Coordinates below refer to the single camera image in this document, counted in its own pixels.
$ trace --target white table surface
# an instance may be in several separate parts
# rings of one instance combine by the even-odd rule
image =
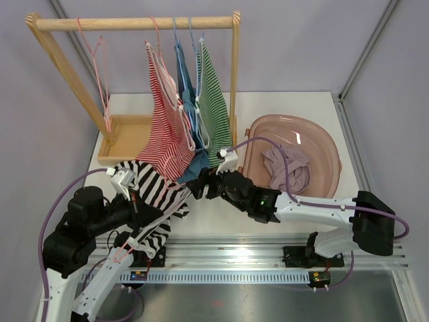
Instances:
[[[110,98],[111,114],[151,114],[153,100],[151,94],[113,94]],[[278,92],[278,93],[237,93],[236,115],[238,142],[245,139],[246,128],[260,116],[285,114],[303,117],[323,127],[335,141],[343,169],[335,198],[354,197],[358,185],[353,171],[346,142],[340,127],[335,106],[327,92]],[[99,134],[90,162],[90,170],[102,168],[97,162],[97,154],[103,136]],[[240,165],[243,164],[245,148],[238,151]],[[112,199],[115,191],[104,173],[89,176],[86,186],[102,188],[105,196]],[[290,233],[311,233],[327,231],[328,226],[312,223],[257,223],[220,198],[208,201],[188,201],[191,212],[183,219],[173,218],[172,237],[281,237]]]

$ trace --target purple cloth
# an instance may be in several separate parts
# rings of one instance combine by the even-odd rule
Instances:
[[[310,184],[310,168],[307,163],[311,158],[301,150],[298,146],[287,148],[280,144],[283,151],[286,153],[289,172],[289,186],[292,193],[301,193]],[[274,146],[262,152],[264,164],[271,175],[269,187],[271,189],[286,191],[286,175],[284,160],[280,151]]]

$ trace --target striped garment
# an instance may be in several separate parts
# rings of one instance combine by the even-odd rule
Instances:
[[[164,189],[165,180],[159,175],[155,169],[148,163],[142,161],[124,161],[116,165],[116,171],[121,168],[127,168],[136,173],[137,177],[134,179],[133,184],[143,201],[156,207],[163,212],[167,212],[170,207],[183,197],[186,189],[181,186],[170,184],[168,190]],[[165,191],[164,196],[156,203],[160,193]],[[174,215],[183,218],[189,213],[186,203],[184,203]],[[166,240],[171,234],[170,219],[161,223],[157,228],[149,233],[144,239],[140,239],[139,249],[146,253],[148,258],[153,258],[158,250],[166,243]]]
[[[135,158],[150,163],[167,180],[180,178],[194,157],[190,124],[176,85],[162,67],[154,48],[146,44],[154,113],[149,142]]]
[[[227,104],[203,39],[200,39],[197,63],[201,92],[196,98],[196,105],[210,138],[208,161],[211,167],[216,167],[221,163],[217,152],[223,147],[233,146],[233,139],[229,129]]]

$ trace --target red striped tank top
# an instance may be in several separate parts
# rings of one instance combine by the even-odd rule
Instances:
[[[149,142],[135,159],[151,164],[167,180],[175,181],[192,161],[195,145],[176,84],[149,43],[146,43],[146,53],[154,113]]]

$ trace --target clothes hanger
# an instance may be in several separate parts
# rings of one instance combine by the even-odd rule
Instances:
[[[100,98],[101,98],[101,104],[103,105],[103,109],[104,109],[104,119],[105,119],[105,123],[106,123],[106,128],[107,131],[112,132],[112,119],[111,119],[111,115],[110,115],[110,103],[109,103],[109,69],[107,66],[107,49],[106,49],[106,43],[105,40],[103,38],[102,35],[99,36],[98,40],[97,40],[97,44],[95,45],[95,49],[93,50],[91,48],[91,46],[88,43],[88,40],[86,40],[82,28],[80,26],[80,21],[79,21],[79,17],[76,18],[77,24],[78,24],[78,29],[79,29],[79,33],[82,36],[82,39],[85,41],[86,47],[88,48],[88,51],[91,55],[91,57],[93,58],[93,63],[94,63],[94,70],[95,70],[95,76],[97,78],[97,85],[99,87],[99,92],[100,92]],[[99,69],[97,68],[97,61],[95,60],[95,54],[97,53],[97,49],[99,49],[99,46],[101,46],[101,50],[103,51],[103,63],[104,63],[104,74],[105,74],[105,88],[106,88],[106,95],[104,96],[103,94],[103,88],[101,87],[101,81],[100,81],[100,76],[99,76]]]
[[[202,65],[202,61],[201,61],[201,73],[199,73],[199,68],[198,68],[198,49],[195,47],[195,43],[194,43],[194,36],[192,34],[192,17],[189,16],[188,17],[189,20],[189,32],[190,32],[190,39],[192,42],[192,48],[194,49],[194,53],[195,53],[195,66],[196,66],[196,88],[195,88],[195,100],[196,102],[199,101],[200,98],[200,94],[201,94],[201,86],[202,86],[202,82],[200,80],[199,76],[202,76],[202,71],[203,71],[203,65]],[[207,128],[203,122],[203,120],[201,119],[201,112],[200,109],[197,105],[197,103],[195,104],[195,128],[199,129],[199,131],[197,131],[197,134],[200,138],[200,141],[203,143],[203,146],[205,149],[208,149],[208,147],[210,146],[210,137],[208,136],[208,132],[207,132]],[[205,134],[206,134],[206,140],[207,140],[207,144],[204,141],[204,138],[202,137],[201,134],[201,130],[204,130]]]
[[[165,84],[164,82],[161,82],[161,85],[164,87],[165,90],[167,90],[172,97],[177,97],[177,91],[176,91],[176,82],[174,82],[174,79],[170,76],[170,74],[168,73],[167,70],[167,66],[164,63],[164,59],[162,57],[162,53],[161,53],[161,45],[160,45],[160,31],[158,29],[158,24],[156,22],[156,19],[152,16],[150,16],[150,19],[152,19],[154,26],[155,26],[155,30],[156,30],[156,38],[157,38],[157,45],[158,45],[158,57],[153,57],[154,59],[154,63],[158,62],[159,64],[159,58],[161,59],[161,63],[162,63],[162,68],[160,70],[161,74],[158,73],[158,69],[157,69],[157,74],[160,76],[160,78],[163,78],[165,80],[165,83],[167,83],[168,89],[165,88]],[[170,104],[172,104],[173,108],[176,109],[177,104],[174,102],[174,100],[170,97],[170,95],[167,95],[167,98],[170,100]]]
[[[176,55],[179,59],[180,74],[182,77],[182,81],[184,83],[184,88],[186,90],[186,82],[184,80],[182,62],[180,61],[180,55],[179,55],[179,51],[178,51],[178,47],[177,47],[178,39],[177,39],[177,33],[176,33],[176,17],[173,17],[172,19],[173,19],[174,38],[176,40],[176,46],[175,46]],[[177,92],[176,92],[176,96],[177,96],[178,100],[181,101],[180,96]],[[186,141],[188,142],[188,149],[191,151],[195,151],[195,142],[192,139],[192,136],[190,134],[190,130],[194,129],[194,122],[192,121],[192,118],[188,116],[187,113],[185,113],[185,116],[183,116],[183,110],[184,110],[183,105],[181,105],[180,106],[180,118],[182,119],[182,125],[184,127],[183,130],[184,130],[184,133],[186,136]]]
[[[188,84],[187,84],[187,82],[185,80],[185,76],[184,76],[184,73],[183,73],[183,66],[182,66],[182,61],[180,59],[180,53],[179,53],[179,48],[178,48],[178,44],[180,42],[177,39],[177,33],[176,33],[176,17],[173,17],[173,29],[174,29],[174,39],[176,41],[176,45],[174,46],[174,48],[176,49],[176,55],[177,55],[177,58],[179,60],[180,76],[182,78],[183,87],[184,87],[184,90],[186,91],[188,89]],[[192,131],[196,131],[195,130],[196,126],[194,125],[194,120],[193,120],[192,114],[190,112],[187,112],[187,115],[188,115],[188,119],[189,119],[189,122],[190,122],[190,126],[192,128]]]

